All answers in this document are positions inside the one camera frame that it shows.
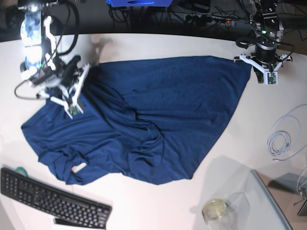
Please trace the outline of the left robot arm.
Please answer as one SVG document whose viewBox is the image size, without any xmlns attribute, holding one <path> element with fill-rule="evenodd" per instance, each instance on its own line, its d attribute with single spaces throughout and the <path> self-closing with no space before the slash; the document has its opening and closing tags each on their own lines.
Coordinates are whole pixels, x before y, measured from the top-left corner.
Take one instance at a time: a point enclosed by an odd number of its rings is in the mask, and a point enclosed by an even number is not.
<svg viewBox="0 0 307 230">
<path fill-rule="evenodd" d="M 286 61 L 292 61 L 291 54 L 277 54 L 277 48 L 282 43 L 284 26 L 276 12 L 276 0 L 250 0 L 252 11 L 249 12 L 242 0 L 237 4 L 246 15 L 254 38 L 242 37 L 236 40 L 236 45 L 247 49 L 254 45 L 255 49 L 250 55 L 241 54 L 234 57 L 234 62 L 243 61 L 250 64 L 256 73 L 258 83 L 266 85 L 278 84 L 278 70 Z"/>
</svg>

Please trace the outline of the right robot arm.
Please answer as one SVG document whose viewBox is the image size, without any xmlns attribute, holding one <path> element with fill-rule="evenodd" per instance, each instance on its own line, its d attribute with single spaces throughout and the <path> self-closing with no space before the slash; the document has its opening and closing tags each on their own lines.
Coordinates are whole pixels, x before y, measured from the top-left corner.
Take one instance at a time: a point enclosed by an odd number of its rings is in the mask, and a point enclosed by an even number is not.
<svg viewBox="0 0 307 230">
<path fill-rule="evenodd" d="M 68 55 L 76 46 L 79 32 L 74 34 L 73 42 L 65 52 L 59 52 L 61 39 L 56 38 L 51 25 L 54 21 L 47 8 L 63 4 L 68 14 L 74 14 L 75 25 L 80 25 L 80 15 L 75 5 L 68 0 L 19 0 L 17 8 L 24 12 L 20 27 L 23 42 L 24 62 L 20 64 L 22 82 L 38 88 L 34 97 L 20 96 L 19 99 L 38 101 L 48 100 L 63 107 L 66 114 L 73 118 L 84 113 L 84 105 L 79 97 L 92 63 L 78 67 L 81 56 L 75 55 L 68 63 L 61 57 Z"/>
</svg>

